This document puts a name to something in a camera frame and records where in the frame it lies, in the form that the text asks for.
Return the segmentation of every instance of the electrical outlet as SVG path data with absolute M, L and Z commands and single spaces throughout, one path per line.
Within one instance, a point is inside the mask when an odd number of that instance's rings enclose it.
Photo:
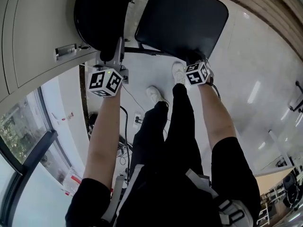
M 135 128 L 135 129 L 138 129 L 139 128 L 139 126 L 140 126 L 140 123 L 136 123 L 136 118 L 137 117 L 139 117 L 139 119 L 142 119 L 141 117 L 141 114 L 140 113 L 135 113 L 134 114 L 134 124 L 133 124 L 133 128 Z

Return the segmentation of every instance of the chair seat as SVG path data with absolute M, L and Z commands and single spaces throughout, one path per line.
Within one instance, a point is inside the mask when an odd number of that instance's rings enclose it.
M 101 59 L 113 59 L 124 23 L 129 0 L 76 0 L 74 20 L 79 35 L 101 51 Z
M 192 51 L 209 58 L 228 15 L 219 0 L 149 0 L 135 38 L 183 61 Z

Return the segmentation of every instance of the person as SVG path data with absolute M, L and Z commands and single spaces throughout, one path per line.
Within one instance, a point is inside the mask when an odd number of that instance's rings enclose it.
M 173 64 L 173 110 L 167 139 L 168 102 L 155 87 L 147 95 L 155 107 L 145 114 L 134 137 L 130 177 L 144 165 L 124 201 L 115 225 L 222 226 L 218 206 L 210 193 L 198 189 L 186 176 L 191 169 L 203 174 L 195 140 L 194 111 L 185 88 L 182 63 Z M 203 116 L 212 149 L 212 189 L 220 197 L 239 200 L 254 224 L 260 212 L 260 194 L 236 138 L 232 119 L 210 85 L 199 85 Z M 110 204 L 110 190 L 119 140 L 120 92 L 104 98 L 89 144 L 83 180 L 66 214 L 67 227 L 99 227 Z

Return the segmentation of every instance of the white floor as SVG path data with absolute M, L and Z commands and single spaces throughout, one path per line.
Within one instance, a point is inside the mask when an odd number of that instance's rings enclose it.
M 303 84 L 303 63 L 290 46 L 267 24 L 235 3 L 229 0 L 221 1 L 229 10 L 229 18 L 209 61 L 215 74 L 214 83 L 220 91 L 222 102 L 234 120 L 244 154 L 254 167 L 252 170 L 257 171 L 278 157 L 276 147 L 268 134 L 269 130 L 279 137 L 281 144 L 287 150 L 294 146 L 302 146 L 300 131 L 302 132 L 303 122 L 297 125 L 300 121 L 300 118 L 297 120 L 299 113 L 288 112 L 286 117 L 282 120 L 281 118 L 290 103 L 297 104 L 300 92 L 294 83 L 298 80 Z M 135 16 L 130 19 L 130 23 L 134 23 L 133 26 L 129 23 L 126 25 L 129 34 L 130 31 L 135 30 L 138 16 L 142 13 L 145 3 L 146 0 L 139 0 L 137 8 L 130 11 Z M 134 39 L 129 38 L 130 43 L 134 44 Z M 130 83 L 125 88 L 145 111 L 153 107 L 145 95 L 146 88 L 151 85 L 156 86 L 172 105 L 171 90 L 174 81 L 171 66 L 174 61 L 177 59 L 125 54 L 123 64 L 130 73 Z M 260 84 L 259 90 L 254 101 L 249 104 L 248 98 L 257 81 Z M 210 175 L 211 151 L 197 87 L 190 88 L 188 95 L 195 111 L 196 140 L 203 167 L 205 174 Z M 100 104 L 100 98 L 88 94 L 90 112 L 98 111 Z M 124 89 L 121 105 L 129 113 L 127 136 L 132 142 L 137 132 L 133 128 L 134 114 L 136 112 L 143 114 L 143 110 Z M 125 116 L 121 112 L 120 131 L 123 136 L 124 127 Z M 186 137 L 186 131 L 184 130 L 184 135 L 176 137 Z

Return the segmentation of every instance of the chair leg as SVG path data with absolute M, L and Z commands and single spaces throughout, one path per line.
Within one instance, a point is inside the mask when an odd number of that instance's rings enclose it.
M 303 88 L 300 86 L 300 83 L 298 81 L 296 81 L 295 85 L 300 89 L 301 93 L 303 94 Z M 300 108 L 302 105 L 303 105 L 303 100 L 299 103 L 299 105 L 296 108 L 293 108 L 290 106 L 289 109 L 293 112 L 295 112 L 299 109 L 298 112 L 302 113 L 303 109 Z
M 293 108 L 293 107 L 289 107 L 289 109 L 293 112 L 297 111 L 300 107 L 303 106 L 303 100 L 299 103 L 299 105 L 296 107 L 296 108 Z
M 300 89 L 301 93 L 303 94 L 303 88 L 300 86 L 300 83 L 296 81 L 295 85 Z

